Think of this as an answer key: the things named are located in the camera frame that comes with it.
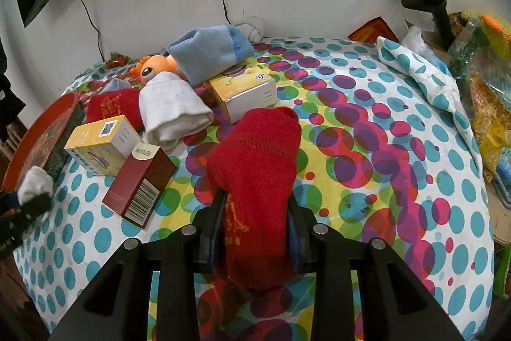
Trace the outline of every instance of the small cardboard box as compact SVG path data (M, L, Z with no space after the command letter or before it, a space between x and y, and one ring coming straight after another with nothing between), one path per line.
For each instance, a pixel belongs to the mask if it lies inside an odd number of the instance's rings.
M246 61L210 80L218 104L229 121L236 123L250 109L277 103L275 80L267 70Z
M117 175L139 141L126 116L120 115L76 127L65 150L91 174Z
M113 180L103 204L143 229L175 170L162 148L139 142Z

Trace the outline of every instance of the yellow box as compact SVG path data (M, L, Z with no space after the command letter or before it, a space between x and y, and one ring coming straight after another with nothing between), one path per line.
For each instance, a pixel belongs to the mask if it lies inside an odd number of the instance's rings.
M126 116L120 115L76 127L65 150L94 175L117 175L139 141Z
M267 70L244 61L210 80L213 93L231 123L257 108L277 103L275 80Z

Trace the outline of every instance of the tablecloth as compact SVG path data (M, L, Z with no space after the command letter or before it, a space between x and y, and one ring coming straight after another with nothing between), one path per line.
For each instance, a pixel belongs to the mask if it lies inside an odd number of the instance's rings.
M249 61L268 67L278 105L300 117L298 203L347 238L385 239L469 339L484 328L494 273L477 145L464 116L452 110L456 97L447 76L398 44L380 41L266 39ZM127 71L97 64L66 91L78 89L86 98L113 76L129 78ZM431 86L438 89L433 95ZM218 107L214 112L208 129L171 153L178 170L146 230L101 205L113 177L91 176L67 161L51 212L14 254L50 330L125 239L164 238L211 202L206 161L232 128ZM314 275L260 294L211 280L195 275L202 340L308 339ZM154 338L157 274L152 286L148 339ZM362 339L356 279L354 302Z

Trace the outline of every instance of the silver bolt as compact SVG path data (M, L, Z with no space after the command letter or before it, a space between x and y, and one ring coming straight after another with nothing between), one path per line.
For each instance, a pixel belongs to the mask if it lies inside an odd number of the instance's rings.
M139 241L137 239L128 239L124 242L124 248L127 250L134 249L139 245Z
M316 224L312 229L314 233L319 235L328 233L328 227L326 227L324 224Z
M385 243L382 239L373 239L371 241L371 245L377 250L383 250L387 243Z
M197 228L194 225L188 224L181 229L181 233L185 236L192 236L197 232Z

